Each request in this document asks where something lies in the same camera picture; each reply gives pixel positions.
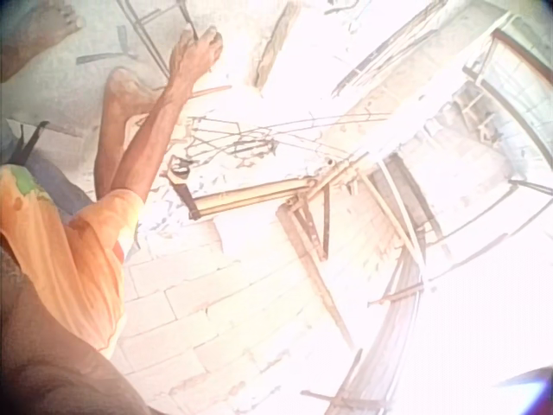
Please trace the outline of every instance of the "person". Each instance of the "person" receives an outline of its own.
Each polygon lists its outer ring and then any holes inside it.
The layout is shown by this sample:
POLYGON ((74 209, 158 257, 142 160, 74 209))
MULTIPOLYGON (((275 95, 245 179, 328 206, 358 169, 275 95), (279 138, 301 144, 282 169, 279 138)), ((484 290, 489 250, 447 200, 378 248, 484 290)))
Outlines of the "person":
MULTIPOLYGON (((122 263, 181 109, 222 48, 214 27, 198 41, 184 31, 161 95, 126 69, 112 71, 94 166, 98 201, 67 224, 28 169, 0 167, 2 384, 9 389, 3 398, 15 397, 21 413, 147 413, 105 360, 124 325, 122 263), (125 124, 139 113, 149 115, 125 150, 125 124), (106 393, 109 402, 123 394, 134 403, 127 402, 125 411, 103 412, 94 405, 89 411, 87 397, 75 401, 79 384, 90 387, 91 399, 106 393)), ((14 60, 28 57, 11 53, 14 60)), ((3 65, 7 56, 3 50, 3 65)), ((3 77, 27 61, 10 63, 3 77)))

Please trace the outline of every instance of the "rusty metal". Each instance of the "rusty metal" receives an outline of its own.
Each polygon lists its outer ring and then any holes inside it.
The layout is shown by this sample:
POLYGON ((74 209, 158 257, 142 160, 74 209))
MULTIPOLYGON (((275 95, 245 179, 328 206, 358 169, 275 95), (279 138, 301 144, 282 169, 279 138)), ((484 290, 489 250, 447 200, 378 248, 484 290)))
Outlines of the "rusty metal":
POLYGON ((313 215, 309 210, 309 204, 307 203, 307 201, 303 201, 303 206, 301 210, 303 214, 300 213, 299 210, 296 210, 294 212, 294 216, 302 227, 303 232, 305 232, 305 234, 308 236, 309 241, 317 251, 317 256, 319 257, 319 260, 325 261, 327 260, 327 255, 322 248, 321 239, 319 238, 319 233, 317 232, 317 228, 315 226, 315 220, 313 219, 313 215))
POLYGON ((540 78, 542 78, 549 86, 553 86, 553 70, 550 67, 541 62, 536 56, 531 54, 528 49, 515 41, 507 33, 501 29, 495 29, 492 32, 492 38, 501 42, 511 52, 518 56, 522 61, 526 62, 530 69, 532 69, 540 78))
POLYGON ((171 159, 169 160, 167 178, 169 179, 169 183, 171 183, 171 186, 175 192, 187 206, 190 219, 198 220, 201 218, 201 213, 187 185, 191 164, 192 163, 188 160, 177 156, 171 156, 171 159))

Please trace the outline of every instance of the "orange shirt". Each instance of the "orange shirt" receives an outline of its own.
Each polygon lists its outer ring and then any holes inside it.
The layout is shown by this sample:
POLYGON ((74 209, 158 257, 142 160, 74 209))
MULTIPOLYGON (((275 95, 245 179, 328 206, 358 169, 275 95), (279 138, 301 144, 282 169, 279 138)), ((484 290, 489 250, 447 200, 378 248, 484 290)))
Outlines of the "orange shirt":
POLYGON ((47 310, 107 358, 124 326, 122 264, 142 207, 115 190, 64 226, 24 167, 0 167, 0 233, 47 310))

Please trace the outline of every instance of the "steel bar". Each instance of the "steel bar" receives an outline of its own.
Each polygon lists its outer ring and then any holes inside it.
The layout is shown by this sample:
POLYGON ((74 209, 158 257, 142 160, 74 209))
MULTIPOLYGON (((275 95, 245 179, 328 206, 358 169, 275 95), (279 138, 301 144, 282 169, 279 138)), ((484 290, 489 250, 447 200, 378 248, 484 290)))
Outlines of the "steel bar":
POLYGON ((159 52, 159 49, 156 47, 154 41, 149 36, 148 31, 146 30, 143 24, 143 19, 141 19, 138 16, 130 0, 117 0, 117 2, 119 5, 119 8, 123 11, 123 14, 129 21, 132 28, 137 33, 138 37, 140 38, 140 41, 148 50, 148 53, 156 63, 157 67, 160 68, 163 75, 165 75, 165 77, 168 79, 169 69, 168 69, 167 63, 165 63, 165 60, 163 59, 162 54, 159 52))
POLYGON ((338 388, 338 391, 336 392, 336 396, 334 398, 330 399, 330 405, 328 406, 327 410, 325 411, 325 415, 328 415, 328 413, 331 411, 332 406, 335 405, 335 403, 334 403, 335 401, 337 401, 339 399, 342 399, 342 395, 344 394, 344 391, 346 390, 347 385, 349 385, 349 381, 353 377, 353 374, 355 373, 355 369, 357 368, 357 366, 359 365, 359 362, 361 361, 361 356, 362 355, 363 355, 363 349, 360 348, 357 351, 357 353, 355 354, 355 357, 353 358, 352 364, 351 364, 351 366, 349 367, 349 369, 347 371, 346 377, 344 378, 344 380, 340 384, 340 387, 338 388))
POLYGON ((510 184, 516 184, 518 186, 524 186, 525 188, 531 188, 537 192, 543 193, 548 196, 553 196, 553 188, 544 186, 543 184, 530 183, 524 180, 509 180, 510 184))
POLYGON ((509 196, 511 196, 513 193, 515 193, 515 191, 517 190, 517 187, 516 186, 511 186, 509 188, 509 190, 507 190, 501 197, 498 198, 498 200, 496 200, 494 203, 492 203, 490 206, 488 206, 486 209, 484 209, 482 212, 480 212, 479 214, 477 214, 476 216, 474 216, 471 220, 468 220, 467 222, 465 222, 463 225, 461 225, 460 227, 458 227, 457 229, 455 229, 454 231, 452 231, 451 233, 448 233, 447 235, 445 236, 442 236, 442 238, 432 242, 432 243, 429 243, 429 247, 432 247, 432 246, 436 246, 436 245, 443 245, 446 243, 447 239, 451 238, 452 236, 454 236, 455 234, 457 234, 458 232, 462 231, 463 229, 465 229, 466 227, 468 227, 471 223, 474 223, 475 221, 477 221, 479 218, 481 218, 482 216, 484 216, 485 214, 487 214, 488 212, 490 212, 492 209, 494 209, 495 207, 497 207, 502 201, 506 200, 509 196))
MULTIPOLYGON (((463 72, 472 81, 475 81, 477 74, 470 68, 464 67, 463 72)), ((553 169, 553 156, 550 149, 541 140, 538 134, 534 131, 532 126, 524 119, 524 117, 516 110, 516 108, 489 82, 482 80, 480 84, 482 91, 487 96, 492 98, 500 107, 509 113, 509 115, 515 120, 520 129, 530 138, 530 140, 537 146, 537 149, 542 154, 543 159, 549 165, 550 169, 553 169)))
POLYGON ((423 252, 421 251, 421 246, 418 243, 418 238, 416 237, 415 228, 413 227, 413 222, 411 221, 411 218, 409 217, 409 214, 407 213, 407 208, 405 207, 404 200, 402 199, 401 195, 399 194, 399 190, 397 189, 396 183, 394 182, 394 179, 391 177, 390 171, 386 167, 385 162, 378 162, 378 166, 382 170, 382 173, 384 173, 384 176, 386 178, 386 181, 390 185, 391 192, 393 193, 396 203, 399 206, 399 211, 401 212, 401 215, 404 218, 404 223, 407 226, 407 230, 409 231, 409 236, 411 239, 411 242, 413 246, 415 247, 416 255, 418 259, 416 259, 416 262, 418 263, 419 267, 421 268, 421 274, 423 275, 423 281, 425 280, 426 276, 426 264, 423 257, 423 252))
MULTIPOLYGON (((486 252, 491 251, 494 247, 500 245, 501 243, 503 243, 507 239, 509 239, 509 238, 515 236, 516 234, 522 232, 535 219, 537 219, 543 212, 545 212, 551 205, 553 205, 553 198, 550 201, 548 201, 547 203, 545 203, 545 205, 543 205, 537 212, 535 212, 527 221, 525 221, 514 232, 501 234, 499 237, 494 239, 492 242, 490 242, 489 244, 487 244, 483 248, 479 249, 477 252, 469 255, 468 257, 466 257, 462 261, 460 261, 460 262, 456 263, 455 265, 452 265, 451 267, 449 267, 446 271, 442 272, 441 274, 439 274, 435 277, 429 278, 429 281, 434 282, 439 278, 445 277, 451 271, 453 271, 457 268, 461 268, 462 266, 471 263, 475 259, 481 257, 486 252)), ((423 283, 413 284, 411 287, 407 287, 404 290, 400 290, 400 291, 394 292, 393 294, 384 296, 384 297, 380 298, 379 300, 375 301, 374 303, 382 304, 382 303, 386 303, 386 302, 393 302, 393 301, 401 300, 403 298, 410 297, 410 296, 412 296, 413 294, 415 294, 419 291, 424 291, 424 290, 425 290, 425 287, 424 287, 423 283)))
POLYGON ((324 213, 322 225, 322 250, 328 258, 328 249, 330 245, 330 186, 326 186, 323 190, 324 197, 324 213))
POLYGON ((553 70, 541 62, 536 56, 531 54, 528 49, 515 41, 501 29, 495 29, 492 32, 492 38, 501 42, 522 61, 526 62, 530 69, 537 73, 537 75, 542 78, 549 85, 549 87, 553 86, 553 70))

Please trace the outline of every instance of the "concrete block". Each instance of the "concrete block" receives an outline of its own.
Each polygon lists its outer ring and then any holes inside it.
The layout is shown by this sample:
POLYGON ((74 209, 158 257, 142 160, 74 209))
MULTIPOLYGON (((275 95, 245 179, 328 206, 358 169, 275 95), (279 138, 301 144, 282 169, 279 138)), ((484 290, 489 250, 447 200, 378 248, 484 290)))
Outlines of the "concrete block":
POLYGON ((135 370, 141 370, 199 346, 217 335, 203 311, 147 333, 122 339, 120 347, 135 370))
POLYGON ((227 400, 228 397, 237 395, 258 374, 255 364, 249 358, 243 357, 210 373, 205 379, 176 387, 171 397, 185 411, 205 411, 227 400))
POLYGON ((206 309, 222 298, 249 285, 239 263, 167 290, 167 297, 178 318, 206 309))
POLYGON ((124 301, 128 303, 129 301, 136 300, 138 298, 137 289, 135 288, 135 284, 132 281, 132 277, 130 276, 130 270, 129 268, 125 267, 123 269, 124 274, 124 301))
POLYGON ((203 277, 228 265, 228 259, 213 246, 201 246, 130 268, 140 297, 203 277))
POLYGON ((196 354, 209 371, 217 370, 243 355, 295 318, 302 307, 314 298, 311 283, 305 280, 281 296, 263 312, 226 331, 198 348, 196 354))
POLYGON ((250 352, 259 370, 263 371, 289 354, 289 347, 308 331, 302 319, 288 322, 250 352))
POLYGON ((148 242, 155 258, 167 257, 202 246, 220 248, 220 237, 212 220, 188 225, 179 236, 157 233, 148 235, 148 242))
POLYGON ((168 361, 135 372, 127 380, 147 402, 167 395, 173 388, 184 384, 206 371, 192 351, 176 356, 168 361))
POLYGON ((305 277, 302 264, 299 260, 295 261, 282 270, 215 303, 207 309, 207 316, 217 326, 219 332, 225 331, 266 308, 305 277))
POLYGON ((194 415, 236 415, 236 412, 226 402, 219 402, 194 415))
POLYGON ((127 323, 121 337, 145 333, 175 319, 175 314, 162 292, 127 303, 125 311, 127 323))

